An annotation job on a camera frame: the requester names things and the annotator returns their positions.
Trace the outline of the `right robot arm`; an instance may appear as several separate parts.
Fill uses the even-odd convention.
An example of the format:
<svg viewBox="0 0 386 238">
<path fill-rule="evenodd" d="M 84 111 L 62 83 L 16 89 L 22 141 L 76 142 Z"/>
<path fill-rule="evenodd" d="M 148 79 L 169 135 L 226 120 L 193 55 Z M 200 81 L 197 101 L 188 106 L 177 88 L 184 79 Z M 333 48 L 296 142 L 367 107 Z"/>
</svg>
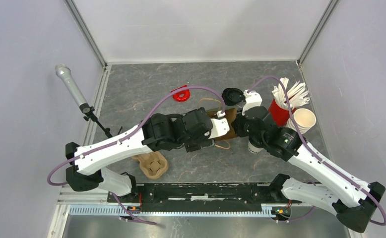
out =
<svg viewBox="0 0 386 238">
<path fill-rule="evenodd" d="M 264 149 L 306 171 L 326 187 L 322 189 L 279 174 L 274 180 L 277 184 L 269 189 L 273 201 L 282 202 L 287 198 L 308 203 L 328 211 L 358 233 L 365 232 L 377 209 L 384 212 L 380 200 L 386 188 L 381 183 L 368 183 L 351 175 L 295 130 L 278 127 L 265 107 L 238 113 L 232 127 L 238 137 L 248 137 L 251 152 Z"/>
</svg>

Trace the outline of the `white paper coffee cup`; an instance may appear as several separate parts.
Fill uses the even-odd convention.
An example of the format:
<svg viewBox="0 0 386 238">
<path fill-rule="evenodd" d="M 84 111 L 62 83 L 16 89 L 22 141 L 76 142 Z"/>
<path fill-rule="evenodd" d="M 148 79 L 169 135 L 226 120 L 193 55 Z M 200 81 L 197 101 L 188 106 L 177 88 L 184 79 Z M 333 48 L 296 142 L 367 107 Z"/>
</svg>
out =
<svg viewBox="0 0 386 238">
<path fill-rule="evenodd" d="M 253 154 L 257 154 L 262 150 L 263 150 L 263 148 L 260 145 L 255 144 L 251 140 L 248 141 L 248 151 L 249 152 L 251 152 Z"/>
</svg>

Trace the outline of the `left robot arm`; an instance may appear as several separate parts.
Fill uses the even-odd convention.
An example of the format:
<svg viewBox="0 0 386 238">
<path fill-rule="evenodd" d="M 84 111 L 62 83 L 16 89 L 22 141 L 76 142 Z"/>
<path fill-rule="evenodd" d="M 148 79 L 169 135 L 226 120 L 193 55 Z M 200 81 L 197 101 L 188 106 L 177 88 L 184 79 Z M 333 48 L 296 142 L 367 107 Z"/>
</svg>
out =
<svg viewBox="0 0 386 238">
<path fill-rule="evenodd" d="M 196 146 L 211 137 L 213 128 L 204 108 L 185 114 L 153 114 L 125 133 L 75 148 L 76 160 L 65 171 L 66 182 L 76 192 L 100 188 L 133 202 L 138 197 L 135 177 L 113 172 L 108 165 L 141 154 Z"/>
</svg>

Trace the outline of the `green paper bag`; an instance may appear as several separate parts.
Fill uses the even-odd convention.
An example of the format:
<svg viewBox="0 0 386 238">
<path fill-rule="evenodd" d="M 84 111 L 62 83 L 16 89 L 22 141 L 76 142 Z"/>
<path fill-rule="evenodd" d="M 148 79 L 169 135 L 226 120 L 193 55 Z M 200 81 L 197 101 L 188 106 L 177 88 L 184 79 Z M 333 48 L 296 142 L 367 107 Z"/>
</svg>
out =
<svg viewBox="0 0 386 238">
<path fill-rule="evenodd" d="M 206 114 L 211 118 L 211 119 L 216 119 L 217 118 L 217 112 L 222 109 L 223 103 L 219 99 L 213 99 L 213 98 L 202 98 L 199 100 L 197 107 L 206 107 L 206 106 L 212 106 L 212 105 L 218 105 L 216 108 L 212 109 L 206 109 Z M 220 136 L 214 138 L 214 146 L 216 148 L 220 149 L 225 149 L 229 150 L 231 148 L 231 144 L 229 142 L 230 139 L 236 138 L 237 135 L 233 129 L 232 122 L 236 119 L 237 117 L 237 108 L 236 107 L 231 107 L 228 106 L 225 111 L 225 119 L 227 120 L 227 125 L 229 126 L 229 131 Z"/>
</svg>

